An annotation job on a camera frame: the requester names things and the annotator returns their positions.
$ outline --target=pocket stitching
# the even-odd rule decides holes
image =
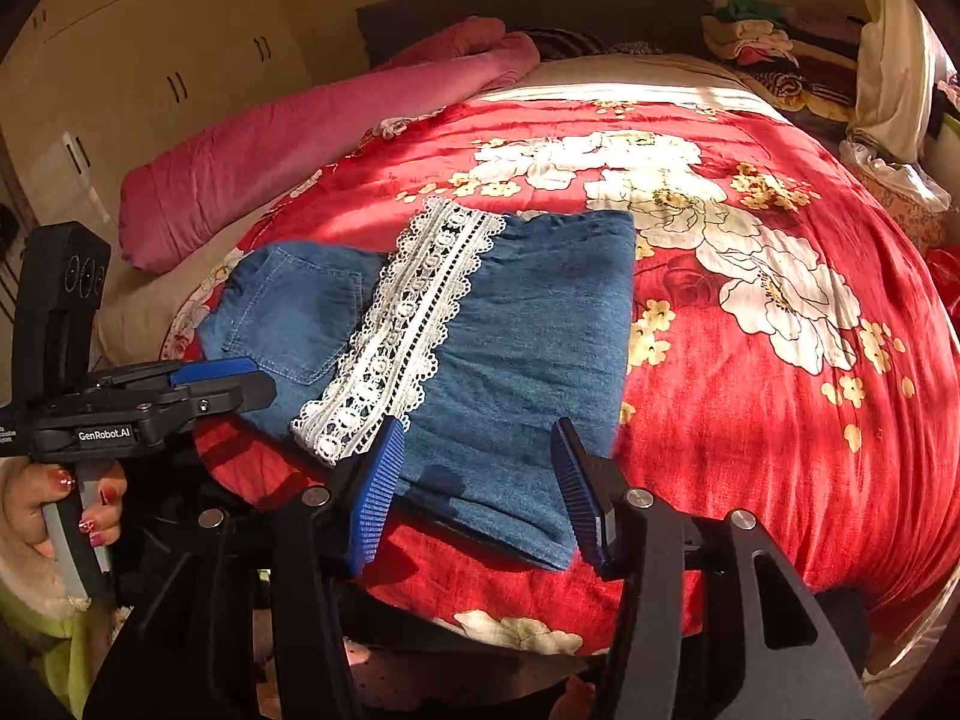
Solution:
[[[349,281],[349,288],[353,295],[354,327],[359,321],[360,316],[362,314],[362,309],[363,309],[363,286],[362,286],[363,276],[361,274],[355,271],[343,271],[342,269],[327,268],[326,266],[317,265],[316,263],[312,263],[309,260],[304,260],[304,258],[302,257],[296,257],[284,250],[281,250],[280,248],[272,251],[268,256],[267,260],[269,261],[270,257],[274,256],[275,254],[280,256],[281,258],[280,261],[270,271],[270,274],[267,275],[267,277],[263,280],[263,283],[260,285],[256,293],[253,295],[253,298],[251,298],[250,303],[248,303],[248,306],[246,307],[246,309],[244,309],[243,316],[240,317],[240,320],[239,322],[237,322],[236,327],[234,327],[233,332],[229,336],[229,339],[224,344],[224,351],[236,352],[241,354],[244,352],[243,348],[238,348],[237,336],[239,335],[240,330],[243,327],[244,323],[247,321],[248,314],[251,312],[253,307],[256,306],[256,303],[258,303],[258,301],[260,300],[263,290],[267,288],[267,285],[269,285],[272,282],[272,279],[274,279],[274,277],[277,275],[277,271],[282,266],[286,265],[287,263],[293,260],[296,260],[298,263],[302,263],[306,266],[309,266],[309,268],[314,269],[314,271],[323,271],[323,272],[326,272],[327,274],[336,274],[337,276],[347,276],[347,280]],[[291,381],[297,382],[298,384],[304,384],[304,386],[310,386],[315,381],[317,381],[317,379],[322,378],[323,375],[325,375],[325,373],[328,373],[330,371],[330,368],[336,364],[337,359],[344,352],[344,350],[347,349],[348,346],[349,346],[349,338],[347,339],[347,341],[345,341],[342,344],[342,346],[340,346],[339,349],[337,349],[336,352],[330,355],[328,360],[326,360],[318,370],[294,371],[294,370],[290,370],[289,367],[282,367],[281,365],[277,365],[275,362],[271,362],[269,360],[265,362],[260,362],[259,365],[260,367],[264,368],[264,370],[270,371],[272,373],[276,373],[277,375],[283,376],[284,378],[288,378]]]

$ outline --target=gray headboard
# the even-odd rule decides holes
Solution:
[[[703,55],[700,17],[713,0],[385,0],[357,10],[371,67],[467,16],[492,16],[507,29],[571,29],[608,45],[645,40],[665,52]]]

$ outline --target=pink comforter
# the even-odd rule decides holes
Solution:
[[[393,118],[416,118],[509,86],[539,63],[526,35],[467,19],[371,73],[318,86],[208,127],[120,189],[120,247],[163,274],[221,229],[350,153]]]

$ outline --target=metal screw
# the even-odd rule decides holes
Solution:
[[[200,528],[219,528],[226,517],[227,516],[219,509],[207,509],[197,517],[197,523],[200,525]]]
[[[747,509],[737,509],[730,515],[730,522],[733,522],[741,531],[750,531],[757,526],[757,518],[748,512]]]
[[[301,501],[311,508],[325,506],[330,501],[330,490],[325,487],[306,488],[301,495]]]
[[[649,509],[654,505],[654,493],[644,488],[631,488],[623,497],[634,509]]]

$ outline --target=beige sheet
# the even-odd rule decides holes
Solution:
[[[155,360],[176,312],[274,202],[225,227],[168,274],[148,274],[115,256],[110,269],[119,272],[112,274],[93,322],[96,349],[91,360],[97,352],[100,367]]]
[[[544,62],[509,89],[477,100],[635,100],[704,105],[786,121],[730,70],[686,55],[600,55]]]

